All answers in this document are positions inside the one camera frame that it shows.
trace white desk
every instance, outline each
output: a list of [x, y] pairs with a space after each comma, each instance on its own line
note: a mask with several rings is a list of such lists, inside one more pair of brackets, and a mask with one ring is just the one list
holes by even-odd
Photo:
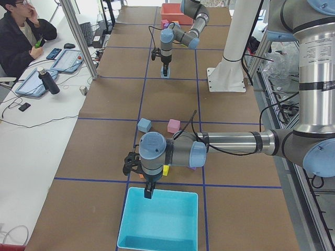
[[[92, 19], [85, 18], [80, 17], [79, 23], [81, 20], [92, 22]], [[65, 18], [57, 25], [57, 30], [58, 37], [45, 43], [44, 53], [36, 61], [44, 60], [53, 48], [63, 48], [67, 42], [76, 44]], [[40, 65], [48, 69], [52, 63], [43, 62]], [[23, 97], [22, 104], [28, 102], [31, 107], [24, 112], [17, 108], [7, 109], [4, 120], [33, 126], [51, 119], [78, 115], [85, 100], [79, 86], [89, 86], [87, 81], [91, 82], [88, 69], [83, 66], [85, 63], [78, 69], [80, 72], [76, 77], [59, 86], [60, 92], [57, 95], [47, 92], [39, 99]], [[21, 79], [36, 67], [34, 65], [28, 68]], [[76, 73], [77, 71], [73, 74], [59, 74], [56, 83], [63, 82]], [[14, 94], [9, 93], [5, 100], [13, 97]], [[10, 102], [1, 104], [0, 113], [9, 104]], [[8, 232], [18, 225], [25, 225], [30, 237], [75, 123], [76, 118], [70, 118], [26, 129], [0, 122], [0, 224], [4, 223], [1, 231]], [[26, 239], [26, 230], [16, 229], [11, 236], [15, 239], [7, 238], [6, 244], [20, 245]]]

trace black bottle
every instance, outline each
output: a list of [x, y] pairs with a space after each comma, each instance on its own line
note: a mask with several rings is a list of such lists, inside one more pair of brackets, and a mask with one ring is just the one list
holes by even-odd
[[49, 90], [51, 94], [59, 93], [58, 85], [54, 82], [50, 73], [47, 72], [43, 67], [38, 67], [38, 77], [42, 80], [46, 90]]

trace blue bin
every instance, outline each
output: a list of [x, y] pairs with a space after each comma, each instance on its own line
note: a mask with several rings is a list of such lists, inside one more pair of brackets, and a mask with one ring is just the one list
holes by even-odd
[[117, 246], [146, 251], [198, 250], [198, 194], [156, 189], [128, 190]]

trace phone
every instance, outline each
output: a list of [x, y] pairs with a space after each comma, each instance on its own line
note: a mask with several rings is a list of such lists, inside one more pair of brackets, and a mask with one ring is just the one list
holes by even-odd
[[54, 59], [60, 52], [62, 49], [59, 48], [54, 48], [49, 55], [47, 55], [47, 59]]
[[20, 111], [25, 111], [25, 110], [27, 110], [29, 107], [30, 107], [30, 104], [26, 102], [26, 103], [24, 103], [23, 105], [21, 105], [21, 106], [19, 107], [19, 110], [20, 110]]

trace black hair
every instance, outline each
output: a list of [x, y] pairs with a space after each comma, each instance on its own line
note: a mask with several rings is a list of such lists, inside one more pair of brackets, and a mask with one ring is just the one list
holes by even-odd
[[0, 0], [0, 5], [6, 10], [6, 11], [9, 11], [7, 8], [6, 8], [6, 4], [10, 4], [10, 5], [13, 5], [13, 6], [16, 6], [16, 0]]

